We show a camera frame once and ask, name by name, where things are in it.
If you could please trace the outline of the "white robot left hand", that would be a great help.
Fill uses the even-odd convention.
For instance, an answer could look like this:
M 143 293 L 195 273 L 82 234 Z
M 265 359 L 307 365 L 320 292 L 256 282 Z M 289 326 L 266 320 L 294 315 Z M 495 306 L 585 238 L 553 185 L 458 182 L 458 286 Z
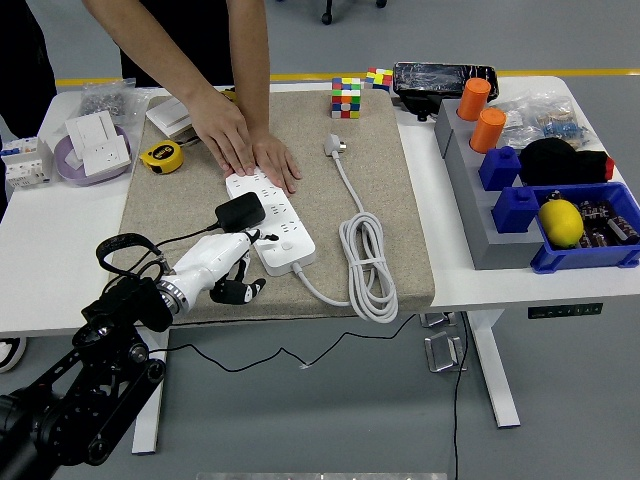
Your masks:
M 171 286 L 167 291 L 177 298 L 177 302 L 190 309 L 197 296 L 204 290 L 213 289 L 256 241 L 278 239 L 276 234 L 262 233 L 259 229 L 204 236 L 162 280 Z

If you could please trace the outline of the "person's right hand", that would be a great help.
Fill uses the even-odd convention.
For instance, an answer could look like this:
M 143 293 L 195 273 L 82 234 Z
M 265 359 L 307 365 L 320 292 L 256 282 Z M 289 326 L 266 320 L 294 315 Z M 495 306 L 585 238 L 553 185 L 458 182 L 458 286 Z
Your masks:
M 183 101 L 198 137 L 225 174 L 252 174 L 255 160 L 247 125 L 238 107 L 213 87 Z

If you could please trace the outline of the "person's left hand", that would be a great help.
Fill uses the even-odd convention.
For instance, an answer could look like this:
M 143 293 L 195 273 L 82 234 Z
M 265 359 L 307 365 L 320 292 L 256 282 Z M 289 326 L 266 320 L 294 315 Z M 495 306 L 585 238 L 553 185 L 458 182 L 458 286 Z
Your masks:
M 269 132 L 253 132 L 251 140 L 257 166 L 286 196 L 293 195 L 302 174 L 288 147 Z

